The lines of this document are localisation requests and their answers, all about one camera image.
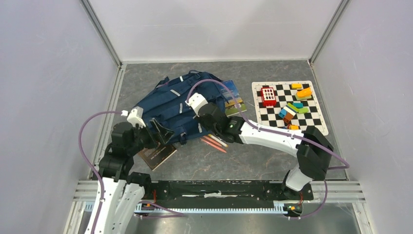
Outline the navy blue student backpack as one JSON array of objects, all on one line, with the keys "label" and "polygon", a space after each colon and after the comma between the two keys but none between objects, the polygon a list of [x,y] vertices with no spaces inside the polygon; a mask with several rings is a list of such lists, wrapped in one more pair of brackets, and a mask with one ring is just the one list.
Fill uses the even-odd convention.
[{"label": "navy blue student backpack", "polygon": [[154,118],[163,127],[174,132],[166,143],[167,145],[174,143],[183,145],[188,140],[212,134],[212,131],[206,130],[197,121],[195,112],[186,104],[191,88],[205,79],[223,82],[209,72],[190,70],[188,74],[175,79],[166,77],[159,81],[156,87],[134,107],[143,109],[142,119],[149,125],[151,131],[157,132],[150,123],[150,120]]}]

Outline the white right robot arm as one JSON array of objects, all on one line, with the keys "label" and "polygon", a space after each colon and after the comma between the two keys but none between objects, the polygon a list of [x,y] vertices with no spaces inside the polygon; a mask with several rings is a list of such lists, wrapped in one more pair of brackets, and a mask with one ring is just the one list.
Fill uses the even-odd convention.
[{"label": "white right robot arm", "polygon": [[318,128],[300,131],[265,127],[242,117],[227,117],[208,102],[192,104],[191,108],[202,127],[227,143],[260,145],[294,156],[298,163],[283,179],[284,197],[294,199],[310,182],[326,179],[333,147]]}]

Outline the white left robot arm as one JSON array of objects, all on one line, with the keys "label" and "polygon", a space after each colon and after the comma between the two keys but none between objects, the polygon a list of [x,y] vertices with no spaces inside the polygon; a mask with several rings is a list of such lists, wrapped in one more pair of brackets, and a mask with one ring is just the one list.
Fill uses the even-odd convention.
[{"label": "white left robot arm", "polygon": [[130,172],[133,157],[145,148],[168,143],[174,132],[155,119],[151,124],[153,131],[129,122],[113,127],[112,141],[98,164],[98,189],[87,234],[125,233],[138,202],[152,195],[150,175]]}]

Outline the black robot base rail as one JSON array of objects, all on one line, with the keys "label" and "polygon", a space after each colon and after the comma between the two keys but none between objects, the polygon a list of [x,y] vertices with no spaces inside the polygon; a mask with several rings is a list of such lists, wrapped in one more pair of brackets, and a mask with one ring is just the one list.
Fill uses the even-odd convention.
[{"label": "black robot base rail", "polygon": [[295,192],[272,180],[159,180],[144,188],[144,201],[168,209],[272,208],[274,202],[314,199],[310,184]]}]

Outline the black Three Days book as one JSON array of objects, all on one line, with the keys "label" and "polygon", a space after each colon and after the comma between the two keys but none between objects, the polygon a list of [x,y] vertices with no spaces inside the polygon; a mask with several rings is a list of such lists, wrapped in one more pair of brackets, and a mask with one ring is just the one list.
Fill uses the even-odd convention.
[{"label": "black Three Days book", "polygon": [[154,171],[176,151],[177,149],[173,145],[158,145],[157,148],[143,149],[138,155]]}]

